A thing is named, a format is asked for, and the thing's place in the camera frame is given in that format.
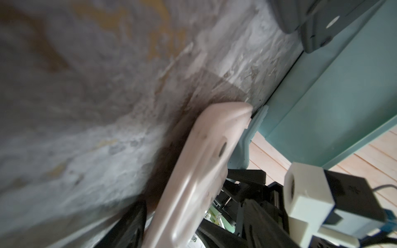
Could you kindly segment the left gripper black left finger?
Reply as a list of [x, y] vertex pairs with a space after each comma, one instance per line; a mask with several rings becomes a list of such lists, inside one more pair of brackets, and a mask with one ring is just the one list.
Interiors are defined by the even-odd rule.
[[135, 202], [95, 248], [141, 248], [146, 217], [146, 201]]

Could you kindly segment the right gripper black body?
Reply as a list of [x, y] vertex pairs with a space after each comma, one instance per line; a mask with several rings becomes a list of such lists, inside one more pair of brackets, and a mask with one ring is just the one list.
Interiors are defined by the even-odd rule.
[[206, 248], [249, 248], [244, 230], [246, 199], [255, 200], [288, 234], [288, 219], [284, 209], [283, 186], [277, 182], [266, 184], [262, 170], [230, 169], [220, 196], [213, 206], [228, 222], [235, 226], [230, 232], [204, 220], [196, 231]]

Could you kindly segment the pink calculator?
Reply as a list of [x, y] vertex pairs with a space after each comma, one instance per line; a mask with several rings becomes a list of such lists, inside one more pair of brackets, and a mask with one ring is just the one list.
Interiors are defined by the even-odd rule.
[[196, 119], [143, 238], [144, 248], [185, 248], [227, 176], [253, 107], [216, 103]]

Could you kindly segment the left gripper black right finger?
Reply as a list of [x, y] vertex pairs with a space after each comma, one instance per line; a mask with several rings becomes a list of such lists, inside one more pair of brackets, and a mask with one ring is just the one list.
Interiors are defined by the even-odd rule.
[[276, 221], [255, 201], [246, 199], [244, 208], [244, 230], [250, 248], [297, 248]]

